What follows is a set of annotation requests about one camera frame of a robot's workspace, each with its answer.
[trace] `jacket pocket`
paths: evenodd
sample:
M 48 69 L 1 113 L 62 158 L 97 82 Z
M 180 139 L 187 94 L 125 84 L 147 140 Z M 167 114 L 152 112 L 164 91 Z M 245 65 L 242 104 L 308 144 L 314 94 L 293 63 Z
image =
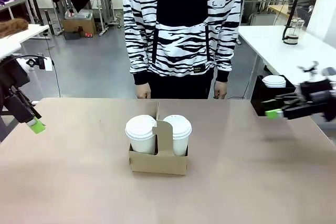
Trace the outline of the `jacket pocket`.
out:
M 169 75 L 182 76 L 196 73 L 195 66 L 206 66 L 210 61 L 206 21 L 191 27 L 156 25 L 152 51 L 152 63 L 156 68 Z

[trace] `clothing label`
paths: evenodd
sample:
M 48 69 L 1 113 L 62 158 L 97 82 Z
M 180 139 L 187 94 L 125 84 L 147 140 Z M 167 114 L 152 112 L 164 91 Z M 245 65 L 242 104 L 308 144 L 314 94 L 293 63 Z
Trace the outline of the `clothing label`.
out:
M 201 64 L 194 67 L 194 73 L 202 73 L 205 72 L 205 64 Z

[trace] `black box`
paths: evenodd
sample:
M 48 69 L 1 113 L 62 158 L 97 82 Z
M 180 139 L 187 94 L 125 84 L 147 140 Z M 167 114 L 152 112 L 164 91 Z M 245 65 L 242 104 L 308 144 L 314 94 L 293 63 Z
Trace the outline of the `black box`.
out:
M 268 88 L 263 82 L 263 76 L 258 76 L 256 84 L 253 90 L 251 104 L 258 116 L 265 116 L 265 111 L 262 102 L 273 99 L 275 96 L 280 94 L 293 93 L 295 91 L 295 86 L 290 83 L 290 81 L 285 77 L 286 87 L 285 88 Z

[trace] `person's right hand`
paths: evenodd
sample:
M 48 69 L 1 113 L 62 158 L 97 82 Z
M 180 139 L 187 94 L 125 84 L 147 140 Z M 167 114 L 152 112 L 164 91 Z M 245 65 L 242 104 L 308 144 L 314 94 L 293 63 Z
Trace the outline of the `person's right hand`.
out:
M 151 98 L 151 88 L 149 87 L 149 84 L 143 84 L 143 85 L 136 85 L 136 97 L 139 99 L 150 99 Z

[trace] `jacket sleeve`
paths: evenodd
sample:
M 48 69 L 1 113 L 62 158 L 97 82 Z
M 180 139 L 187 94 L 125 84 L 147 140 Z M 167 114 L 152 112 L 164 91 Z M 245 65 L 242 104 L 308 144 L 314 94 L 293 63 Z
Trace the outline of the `jacket sleeve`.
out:
M 240 21 L 240 5 L 242 0 L 226 0 L 224 8 L 224 22 L 219 32 L 217 50 L 215 53 L 216 67 L 218 70 L 217 81 L 227 82 L 232 70 L 231 59 L 238 38 Z
M 130 72 L 136 85 L 147 83 L 148 59 L 146 55 L 146 33 L 141 13 L 140 0 L 123 0 L 124 30 Z

